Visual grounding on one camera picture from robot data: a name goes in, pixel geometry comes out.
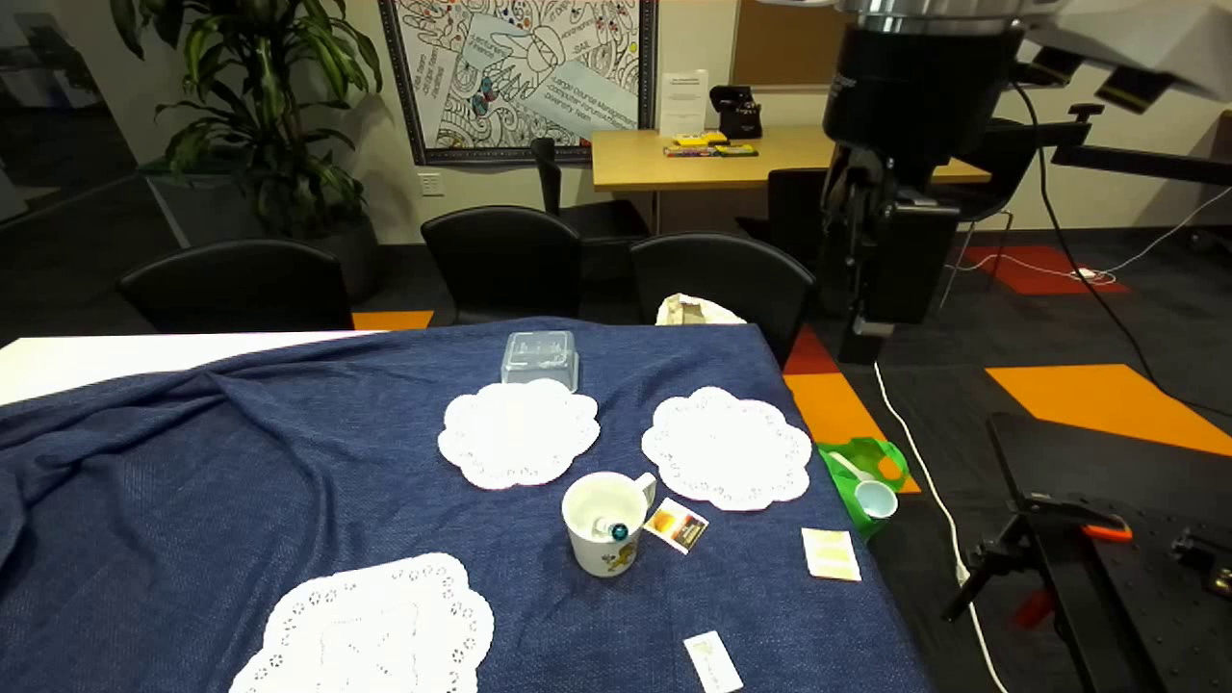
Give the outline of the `white doily near mug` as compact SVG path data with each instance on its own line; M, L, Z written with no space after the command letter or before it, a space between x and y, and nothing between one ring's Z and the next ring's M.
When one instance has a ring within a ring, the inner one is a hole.
M638 445L671 494L719 512L765 512L810 490L814 439L775 404L719 384L665 395Z

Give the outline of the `white ceramic mug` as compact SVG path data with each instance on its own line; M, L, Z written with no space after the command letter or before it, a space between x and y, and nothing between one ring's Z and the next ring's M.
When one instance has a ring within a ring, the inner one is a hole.
M623 579L638 556L638 532L660 497L651 475L623 479L615 468L584 475L562 494L562 525L573 563L591 579ZM610 538L612 525L626 525L626 538Z

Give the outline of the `clear plastic container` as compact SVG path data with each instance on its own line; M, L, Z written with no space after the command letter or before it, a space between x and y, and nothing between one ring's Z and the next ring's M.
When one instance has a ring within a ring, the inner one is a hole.
M579 348L570 331L514 331L501 355L505 381L579 384Z

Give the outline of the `white doily middle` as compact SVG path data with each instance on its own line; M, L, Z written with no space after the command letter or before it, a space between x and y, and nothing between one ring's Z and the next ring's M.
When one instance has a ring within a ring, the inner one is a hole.
M497 381L442 411L439 454L478 490L546 484L602 435L598 400L557 381Z

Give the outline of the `blue tablecloth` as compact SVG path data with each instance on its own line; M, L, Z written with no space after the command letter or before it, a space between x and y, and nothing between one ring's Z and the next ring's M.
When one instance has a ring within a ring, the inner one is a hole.
M442 549L494 608L483 693L702 693L719 635L747 693L928 693L879 572L815 580L815 481L647 541L598 580L557 494L483 494L442 408L501 375L501 325L356 336L0 408L0 693L225 693L294 584Z

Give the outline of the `black office chair middle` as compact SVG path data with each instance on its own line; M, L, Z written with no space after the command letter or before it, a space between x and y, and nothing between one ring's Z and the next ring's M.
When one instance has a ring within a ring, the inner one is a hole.
M583 233L514 203L458 209L421 228L458 318L573 317Z

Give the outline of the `black office chair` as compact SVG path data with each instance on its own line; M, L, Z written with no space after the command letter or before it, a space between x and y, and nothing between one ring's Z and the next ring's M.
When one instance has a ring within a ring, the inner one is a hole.
M120 278L159 331L347 331L351 298L331 254L238 239L166 254Z
M514 203L458 209L421 228L458 318L573 317L583 233Z
M751 325L791 357L814 272L747 233L662 233L633 248L637 299L656 325Z

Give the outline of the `black office chair right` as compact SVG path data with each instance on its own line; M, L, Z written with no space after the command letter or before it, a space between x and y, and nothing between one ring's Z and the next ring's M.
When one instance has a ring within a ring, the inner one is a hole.
M662 233L633 248L637 299L656 325L751 325L791 357L814 272L747 233Z

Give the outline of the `small picture card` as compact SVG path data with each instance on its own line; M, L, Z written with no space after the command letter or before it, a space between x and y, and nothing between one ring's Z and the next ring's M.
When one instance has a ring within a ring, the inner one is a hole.
M679 556L689 556L703 538L707 521L702 512L684 509L680 500L665 497L647 514L647 532L656 538L662 538L665 547L673 547Z

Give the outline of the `wooden desk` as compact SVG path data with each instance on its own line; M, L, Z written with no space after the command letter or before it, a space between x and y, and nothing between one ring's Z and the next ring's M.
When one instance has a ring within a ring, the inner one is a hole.
M761 187L775 169L829 169L837 141L810 123L778 123L730 153L680 153L660 132L598 132L591 140L591 181L598 191L643 196L651 228L671 222L679 191Z

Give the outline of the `black device on desk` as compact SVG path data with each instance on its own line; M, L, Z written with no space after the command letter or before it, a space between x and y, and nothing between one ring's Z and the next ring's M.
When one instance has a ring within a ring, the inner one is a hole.
M719 132L728 140L759 140L761 133L761 105L751 97L747 85L714 85L707 100L719 112Z

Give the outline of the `green plastic scoop toy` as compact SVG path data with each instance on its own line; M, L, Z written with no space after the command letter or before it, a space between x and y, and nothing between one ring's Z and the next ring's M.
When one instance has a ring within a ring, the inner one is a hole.
M909 468L888 439L825 444L819 462L860 532L897 514Z

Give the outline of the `pale yellow sticky note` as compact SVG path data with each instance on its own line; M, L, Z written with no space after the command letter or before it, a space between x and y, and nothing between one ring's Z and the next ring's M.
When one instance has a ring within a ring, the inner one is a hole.
M806 529L806 570L825 580L860 580L860 556L846 532Z

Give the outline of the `small white paper slip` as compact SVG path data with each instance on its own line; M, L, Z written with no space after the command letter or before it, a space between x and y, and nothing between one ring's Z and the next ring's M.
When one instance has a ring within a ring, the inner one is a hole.
M715 633L702 633L684 639L684 653L703 693L741 693L743 679Z

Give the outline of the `white doily far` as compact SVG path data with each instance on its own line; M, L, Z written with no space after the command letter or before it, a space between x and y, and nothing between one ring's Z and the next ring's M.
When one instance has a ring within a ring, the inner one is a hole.
M442 549L307 579L268 608L229 693L478 693L494 633Z

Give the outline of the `black office chair left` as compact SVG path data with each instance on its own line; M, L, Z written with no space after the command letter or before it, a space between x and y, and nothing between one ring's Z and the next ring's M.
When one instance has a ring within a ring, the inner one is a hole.
M159 331L347 331L351 298L331 254L238 239L166 254L120 278Z

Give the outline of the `potted green plant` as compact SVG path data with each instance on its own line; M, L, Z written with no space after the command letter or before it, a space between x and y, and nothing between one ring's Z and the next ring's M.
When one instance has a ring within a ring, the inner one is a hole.
M184 123L170 174L238 178L254 222L326 251L351 298L379 289L379 233L351 174L351 114L381 92L379 46L347 0L108 0L120 44L154 33L180 52Z

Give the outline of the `orange black clamp near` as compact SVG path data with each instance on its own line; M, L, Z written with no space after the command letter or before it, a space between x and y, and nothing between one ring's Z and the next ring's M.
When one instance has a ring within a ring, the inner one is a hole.
M1033 570L1044 594L1028 606L1033 617L1053 617L1060 608L1056 579L1047 572L1044 541L1088 538L1108 547L1131 547L1136 532L1126 514L1100 512L1078 500L1060 500L1047 494L1028 494L1018 512L1000 525L992 538L982 538L958 579L958 594L949 602L945 617L956 620L978 602L978 594L999 572Z

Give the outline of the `framed wall poster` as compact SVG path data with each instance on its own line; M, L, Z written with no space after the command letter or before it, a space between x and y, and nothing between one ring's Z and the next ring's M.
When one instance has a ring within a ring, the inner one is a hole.
M570 156L656 123L660 0L379 0L417 164Z

